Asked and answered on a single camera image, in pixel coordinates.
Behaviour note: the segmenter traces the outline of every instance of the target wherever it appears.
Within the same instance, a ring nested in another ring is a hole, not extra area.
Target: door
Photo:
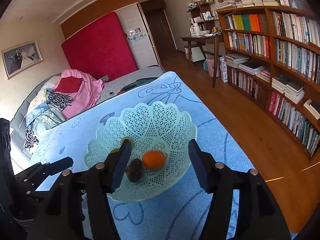
[[[145,17],[160,59],[174,54],[176,47],[163,9],[149,11],[145,13]]]

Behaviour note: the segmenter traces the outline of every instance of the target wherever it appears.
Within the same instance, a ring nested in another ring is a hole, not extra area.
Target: blue blanket
[[[228,134],[217,118],[174,72],[167,72],[152,83],[137,87],[111,98],[88,111],[49,130],[40,141],[30,164],[54,162],[66,156],[74,160],[73,172],[87,170],[83,158],[87,144],[96,138],[96,130],[110,116],[119,116],[127,107],[138,103],[151,105],[154,101],[174,103],[187,111],[198,128],[197,143],[217,162],[237,171],[247,172],[253,165]],[[48,177],[38,190],[49,190],[58,174]],[[119,203],[109,198],[111,212],[121,239],[198,239],[207,216],[212,195],[200,188],[192,165],[186,174],[169,190],[152,199]],[[234,191],[228,237],[235,234],[239,192]],[[86,199],[85,235],[92,238]]]

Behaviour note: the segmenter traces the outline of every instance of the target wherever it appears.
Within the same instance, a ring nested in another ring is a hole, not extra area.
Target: light green basket
[[[149,170],[143,166],[138,182],[130,182],[124,175],[121,185],[113,194],[115,201],[134,202],[157,196],[172,187],[190,166],[188,143],[197,138],[197,128],[188,112],[179,112],[175,104],[160,101],[151,106],[144,103],[126,108],[119,117],[109,118],[96,132],[96,139],[88,143],[84,163],[88,168],[103,162],[109,152],[119,148],[121,139],[130,136],[134,141],[129,163],[142,159],[148,150],[160,150],[166,156],[164,168]]]

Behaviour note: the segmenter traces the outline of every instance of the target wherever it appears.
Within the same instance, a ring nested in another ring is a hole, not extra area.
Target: black suit
[[[16,54],[14,54],[14,59],[16,61],[17,67],[21,68],[21,63],[22,63],[22,55],[21,55],[21,53],[18,52]]]

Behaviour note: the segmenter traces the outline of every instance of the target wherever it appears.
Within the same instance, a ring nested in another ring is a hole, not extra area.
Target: bride
[[[21,68],[30,65],[33,63],[33,60],[29,59],[27,57],[27,53],[24,51],[24,49],[21,49],[21,55],[22,55],[22,63],[21,63]]]

